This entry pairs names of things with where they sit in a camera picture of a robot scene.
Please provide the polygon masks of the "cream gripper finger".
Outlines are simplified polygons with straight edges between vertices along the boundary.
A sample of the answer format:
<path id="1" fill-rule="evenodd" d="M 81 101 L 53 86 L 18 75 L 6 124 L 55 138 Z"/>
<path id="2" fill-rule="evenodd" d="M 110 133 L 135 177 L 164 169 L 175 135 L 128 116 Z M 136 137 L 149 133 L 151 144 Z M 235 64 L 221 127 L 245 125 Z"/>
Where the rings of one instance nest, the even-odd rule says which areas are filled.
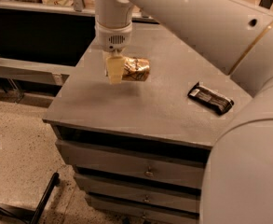
<path id="1" fill-rule="evenodd" d="M 121 82 L 124 73 L 124 65 L 124 57 L 109 57 L 106 59 L 107 75 L 111 84 L 118 84 Z"/>

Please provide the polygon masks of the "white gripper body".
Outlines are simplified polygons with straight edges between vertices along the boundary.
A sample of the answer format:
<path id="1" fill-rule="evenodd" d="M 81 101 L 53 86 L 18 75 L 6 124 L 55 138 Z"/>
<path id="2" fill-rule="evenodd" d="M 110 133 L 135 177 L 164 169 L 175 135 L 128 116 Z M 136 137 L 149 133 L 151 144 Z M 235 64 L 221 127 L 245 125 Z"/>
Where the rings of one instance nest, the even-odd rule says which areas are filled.
<path id="1" fill-rule="evenodd" d="M 132 22 L 109 22 L 95 24 L 96 37 L 104 51 L 123 50 L 131 41 Z"/>

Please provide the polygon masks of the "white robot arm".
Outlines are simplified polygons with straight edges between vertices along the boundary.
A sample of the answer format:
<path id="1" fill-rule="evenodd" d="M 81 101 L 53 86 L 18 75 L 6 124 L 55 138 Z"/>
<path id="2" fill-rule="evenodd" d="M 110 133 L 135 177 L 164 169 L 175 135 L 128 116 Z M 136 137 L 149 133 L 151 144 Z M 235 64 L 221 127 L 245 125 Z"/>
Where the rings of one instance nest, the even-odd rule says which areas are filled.
<path id="1" fill-rule="evenodd" d="M 273 12 L 241 0 L 128 0 L 251 96 L 213 145 L 199 224 L 273 224 Z"/>

